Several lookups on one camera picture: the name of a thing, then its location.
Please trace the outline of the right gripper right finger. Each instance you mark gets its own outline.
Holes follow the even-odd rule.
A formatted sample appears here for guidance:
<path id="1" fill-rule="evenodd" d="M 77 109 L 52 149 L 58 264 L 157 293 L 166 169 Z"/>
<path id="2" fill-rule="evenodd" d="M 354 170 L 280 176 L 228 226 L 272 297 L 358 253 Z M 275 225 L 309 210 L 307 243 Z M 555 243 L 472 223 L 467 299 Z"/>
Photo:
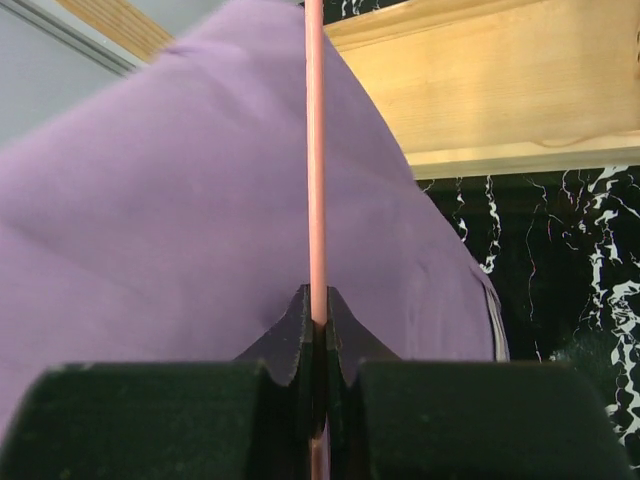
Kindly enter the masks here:
<path id="1" fill-rule="evenodd" d="M 333 479 L 630 479 L 596 390 L 557 363 L 403 361 L 328 294 Z"/>

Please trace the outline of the pink hanger holding purple trousers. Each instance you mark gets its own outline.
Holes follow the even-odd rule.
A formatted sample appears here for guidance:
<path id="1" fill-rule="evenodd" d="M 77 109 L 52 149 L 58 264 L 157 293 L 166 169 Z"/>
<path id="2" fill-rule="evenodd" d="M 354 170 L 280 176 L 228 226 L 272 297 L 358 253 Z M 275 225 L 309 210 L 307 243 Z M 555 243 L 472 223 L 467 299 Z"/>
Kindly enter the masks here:
<path id="1" fill-rule="evenodd" d="M 311 477 L 325 474 L 326 326 L 328 322 L 323 3 L 307 1 L 305 14 L 306 130 L 309 227 L 310 318 L 313 322 L 313 427 Z"/>

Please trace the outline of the purple trousers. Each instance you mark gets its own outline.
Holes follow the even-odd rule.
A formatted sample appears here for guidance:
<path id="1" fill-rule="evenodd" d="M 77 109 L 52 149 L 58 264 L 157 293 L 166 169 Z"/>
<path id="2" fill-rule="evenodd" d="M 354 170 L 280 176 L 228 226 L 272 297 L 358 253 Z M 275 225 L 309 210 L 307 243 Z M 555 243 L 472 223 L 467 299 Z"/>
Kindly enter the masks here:
<path id="1" fill-rule="evenodd" d="M 313 348 L 304 5 L 228 1 L 2 152 L 2 443 L 43 372 L 229 362 L 301 287 Z M 328 294 L 403 361 L 507 360 L 489 278 L 323 48 Z"/>

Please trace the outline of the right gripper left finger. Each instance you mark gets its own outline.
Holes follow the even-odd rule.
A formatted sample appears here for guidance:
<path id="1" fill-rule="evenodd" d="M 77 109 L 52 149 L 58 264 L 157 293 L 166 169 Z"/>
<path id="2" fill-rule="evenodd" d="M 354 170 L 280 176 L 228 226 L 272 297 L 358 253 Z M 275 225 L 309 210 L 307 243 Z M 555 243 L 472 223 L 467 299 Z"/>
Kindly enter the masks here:
<path id="1" fill-rule="evenodd" d="M 229 362 L 67 364 L 26 391 L 5 479 L 307 479 L 312 326 L 301 287 Z"/>

